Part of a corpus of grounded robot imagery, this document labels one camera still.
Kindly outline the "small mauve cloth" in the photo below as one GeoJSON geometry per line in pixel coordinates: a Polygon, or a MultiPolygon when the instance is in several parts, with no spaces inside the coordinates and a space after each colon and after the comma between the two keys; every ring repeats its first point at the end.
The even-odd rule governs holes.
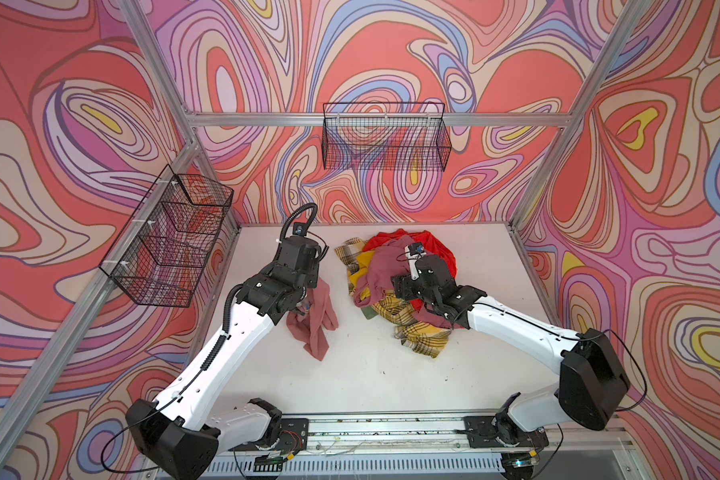
{"type": "Polygon", "coordinates": [[[314,289],[308,289],[306,297],[286,318],[291,335],[303,343],[304,350],[314,359],[322,361],[328,350],[326,331],[339,327],[338,317],[330,298],[330,287],[318,279],[314,289]]]}

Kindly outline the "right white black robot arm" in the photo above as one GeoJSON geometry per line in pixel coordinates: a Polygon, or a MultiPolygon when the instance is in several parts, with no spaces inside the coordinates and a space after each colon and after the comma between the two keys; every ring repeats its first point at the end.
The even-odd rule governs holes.
{"type": "Polygon", "coordinates": [[[451,326],[497,338],[534,358],[558,381],[530,393],[510,396],[493,417],[491,431],[505,446],[530,433],[565,422],[602,431],[631,384],[606,333],[555,327],[512,309],[485,291],[457,284],[446,262],[419,243],[404,257],[408,273],[393,277],[397,296],[420,300],[425,310],[451,326]]]}

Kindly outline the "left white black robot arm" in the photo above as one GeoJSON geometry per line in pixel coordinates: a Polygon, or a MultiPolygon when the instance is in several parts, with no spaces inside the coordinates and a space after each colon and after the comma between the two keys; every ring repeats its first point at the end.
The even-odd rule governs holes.
{"type": "Polygon", "coordinates": [[[246,356],[317,286],[327,253],[308,236],[317,213],[310,202],[287,218],[273,259],[228,292],[215,336],[153,400],[128,409],[138,452],[171,478],[198,479],[218,454],[241,445],[278,444],[282,413],[271,403],[254,398],[222,416],[211,410],[246,356]]]}

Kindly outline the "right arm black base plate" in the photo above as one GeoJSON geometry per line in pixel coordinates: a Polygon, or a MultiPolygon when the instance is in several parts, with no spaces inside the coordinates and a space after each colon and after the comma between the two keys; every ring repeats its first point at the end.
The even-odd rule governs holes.
{"type": "Polygon", "coordinates": [[[463,434],[471,448],[510,448],[543,450],[549,445],[546,431],[536,429],[526,432],[508,417],[466,416],[463,434]]]}

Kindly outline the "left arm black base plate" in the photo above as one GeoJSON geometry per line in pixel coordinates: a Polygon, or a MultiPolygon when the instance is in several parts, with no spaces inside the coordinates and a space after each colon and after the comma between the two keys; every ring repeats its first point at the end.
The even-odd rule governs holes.
{"type": "Polygon", "coordinates": [[[265,454],[298,453],[308,446],[310,421],[306,417],[287,417],[280,422],[276,440],[260,440],[234,448],[235,452],[263,452],[265,454]]]}

